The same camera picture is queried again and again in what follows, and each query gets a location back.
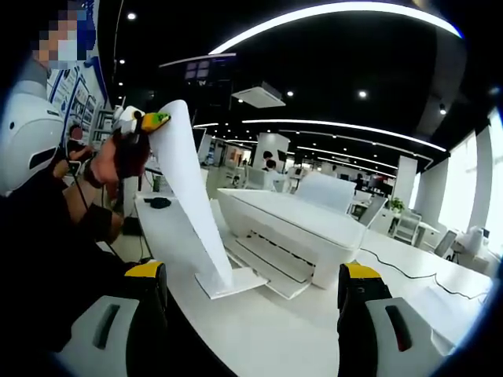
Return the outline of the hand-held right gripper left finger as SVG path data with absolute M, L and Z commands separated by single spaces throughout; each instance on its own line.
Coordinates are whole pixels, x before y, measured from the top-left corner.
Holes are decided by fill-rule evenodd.
M 56 357 L 73 376 L 159 376 L 168 351 L 166 311 L 165 265 L 136 265 L 74 322 Z

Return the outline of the person's left hand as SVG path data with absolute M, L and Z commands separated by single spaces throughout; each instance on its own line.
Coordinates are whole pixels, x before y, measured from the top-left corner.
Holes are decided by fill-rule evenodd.
M 146 134 L 122 134 L 116 130 L 87 164 L 83 179 L 100 189 L 125 178 L 142 176 L 149 153 Z

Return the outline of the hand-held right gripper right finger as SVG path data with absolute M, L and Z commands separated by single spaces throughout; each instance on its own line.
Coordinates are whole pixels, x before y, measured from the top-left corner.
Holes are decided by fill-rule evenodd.
M 339 376 L 429 376 L 443 362 L 431 326 L 374 269 L 342 264 L 337 305 Z

